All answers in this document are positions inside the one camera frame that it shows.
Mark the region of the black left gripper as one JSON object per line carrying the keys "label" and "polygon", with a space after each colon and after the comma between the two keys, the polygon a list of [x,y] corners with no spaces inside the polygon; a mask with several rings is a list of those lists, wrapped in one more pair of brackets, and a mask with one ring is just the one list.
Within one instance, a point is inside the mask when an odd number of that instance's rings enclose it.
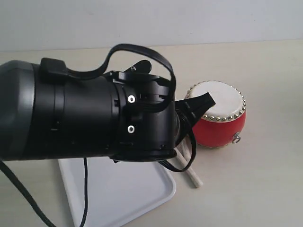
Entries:
{"label": "black left gripper", "polygon": [[164,110],[153,113],[139,108],[139,103],[158,104],[168,96],[169,81],[151,75],[151,69],[148,60],[141,60],[123,72],[112,72],[119,104],[111,156],[116,162],[164,162],[175,157],[182,126],[192,128],[215,105],[207,92],[176,102],[171,99]]}

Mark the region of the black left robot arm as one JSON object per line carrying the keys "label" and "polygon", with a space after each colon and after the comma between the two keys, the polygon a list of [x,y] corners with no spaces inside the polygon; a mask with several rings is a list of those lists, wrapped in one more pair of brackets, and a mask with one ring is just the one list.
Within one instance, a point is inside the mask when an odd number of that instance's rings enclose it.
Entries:
{"label": "black left robot arm", "polygon": [[92,80],[57,81],[37,64],[1,65],[1,160],[174,157],[175,147],[215,102],[204,93],[173,100],[157,113],[136,110],[140,101],[156,104],[168,95],[169,81],[151,75],[151,67],[142,60]]}

